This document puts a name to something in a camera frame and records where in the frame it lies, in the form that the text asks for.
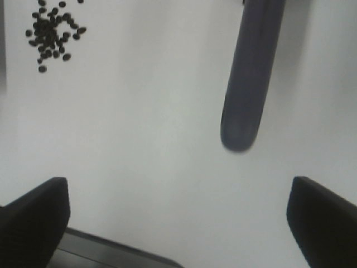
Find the pile of seeds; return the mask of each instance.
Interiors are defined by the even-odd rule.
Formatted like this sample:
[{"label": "pile of seeds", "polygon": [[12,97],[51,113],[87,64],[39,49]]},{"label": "pile of seeds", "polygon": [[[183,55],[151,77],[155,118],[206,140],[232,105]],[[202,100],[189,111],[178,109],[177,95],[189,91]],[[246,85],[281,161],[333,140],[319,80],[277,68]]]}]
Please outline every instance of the pile of seeds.
[{"label": "pile of seeds", "polygon": [[[78,3],[82,4],[84,0],[77,0]],[[38,4],[40,8],[38,12],[32,13],[32,17],[36,19],[36,22],[33,23],[32,30],[26,30],[26,37],[35,36],[34,40],[30,40],[28,43],[37,47],[38,52],[40,53],[40,57],[37,59],[37,63],[40,64],[38,67],[39,72],[44,73],[47,71],[47,67],[43,65],[43,61],[53,57],[57,59],[63,54],[63,61],[68,61],[71,58],[70,53],[65,53],[64,45],[71,38],[71,33],[66,31],[62,36],[59,36],[57,33],[57,27],[61,23],[67,23],[70,29],[75,30],[75,33],[72,35],[74,40],[80,40],[81,35],[85,33],[86,27],[79,27],[79,25],[72,18],[70,13],[59,14],[59,8],[66,7],[66,2],[59,2],[57,7],[54,7],[52,11],[47,13],[45,17],[45,13],[47,12],[46,1],[38,0]]]}]

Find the white table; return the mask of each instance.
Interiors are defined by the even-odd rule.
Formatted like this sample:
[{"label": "white table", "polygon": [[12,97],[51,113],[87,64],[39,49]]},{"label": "white table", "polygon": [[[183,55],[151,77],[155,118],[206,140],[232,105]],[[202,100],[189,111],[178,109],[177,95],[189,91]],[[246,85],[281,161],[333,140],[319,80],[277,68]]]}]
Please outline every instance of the white table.
[{"label": "white table", "polygon": [[241,1],[68,0],[88,30],[44,75],[25,39],[36,2],[5,0],[0,204],[65,176],[71,227],[184,267],[308,267],[293,177],[357,203],[357,1],[287,0],[244,154],[219,129]]}]

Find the white surface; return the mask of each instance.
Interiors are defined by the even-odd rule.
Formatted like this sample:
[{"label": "white surface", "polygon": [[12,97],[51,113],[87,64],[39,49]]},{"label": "white surface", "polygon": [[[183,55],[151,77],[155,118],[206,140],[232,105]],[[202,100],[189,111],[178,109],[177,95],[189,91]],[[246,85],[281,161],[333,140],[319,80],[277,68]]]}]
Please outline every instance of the white surface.
[{"label": "white surface", "polygon": [[68,1],[88,31],[45,75],[24,38],[36,2],[5,0],[1,204],[66,176],[71,227],[185,267],[308,267],[285,217],[293,177],[357,203],[357,1],[288,0],[244,154],[219,135],[241,1]]}]

